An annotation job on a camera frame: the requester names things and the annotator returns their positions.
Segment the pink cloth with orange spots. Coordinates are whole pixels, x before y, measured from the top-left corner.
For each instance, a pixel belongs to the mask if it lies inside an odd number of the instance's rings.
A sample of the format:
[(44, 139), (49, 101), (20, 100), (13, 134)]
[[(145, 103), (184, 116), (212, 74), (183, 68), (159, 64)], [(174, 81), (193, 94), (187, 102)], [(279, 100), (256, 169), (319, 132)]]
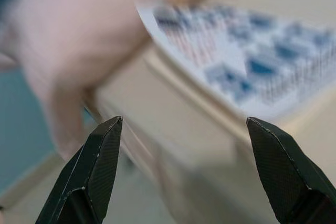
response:
[[(135, 7), (147, 0), (8, 0), (0, 17), (0, 71), (20, 66), (69, 160), (85, 142), (81, 108), (146, 39)], [(162, 0), (193, 2), (195, 0)]]

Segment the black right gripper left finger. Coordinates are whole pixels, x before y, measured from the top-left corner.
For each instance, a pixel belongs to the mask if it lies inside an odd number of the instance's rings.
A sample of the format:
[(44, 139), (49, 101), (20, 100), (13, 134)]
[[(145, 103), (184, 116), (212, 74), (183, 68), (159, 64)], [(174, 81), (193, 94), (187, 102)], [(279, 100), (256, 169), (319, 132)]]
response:
[(35, 224), (102, 224), (115, 180), (123, 119), (99, 124), (64, 166)]

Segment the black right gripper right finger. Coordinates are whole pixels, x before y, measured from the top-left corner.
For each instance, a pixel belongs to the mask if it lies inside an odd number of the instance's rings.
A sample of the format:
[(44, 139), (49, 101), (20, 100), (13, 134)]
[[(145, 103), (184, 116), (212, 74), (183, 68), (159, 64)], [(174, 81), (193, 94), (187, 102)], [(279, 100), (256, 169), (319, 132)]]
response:
[(280, 224), (336, 224), (336, 188), (279, 127), (246, 121), (258, 175)]

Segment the white book with blue letters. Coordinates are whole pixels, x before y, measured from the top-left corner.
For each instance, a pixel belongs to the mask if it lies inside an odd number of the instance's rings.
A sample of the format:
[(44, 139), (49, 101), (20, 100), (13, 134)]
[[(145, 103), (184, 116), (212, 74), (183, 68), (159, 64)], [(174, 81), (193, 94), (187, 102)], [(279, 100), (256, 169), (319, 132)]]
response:
[(238, 115), (277, 120), (336, 86), (336, 30), (227, 5), (137, 5), (163, 54)]

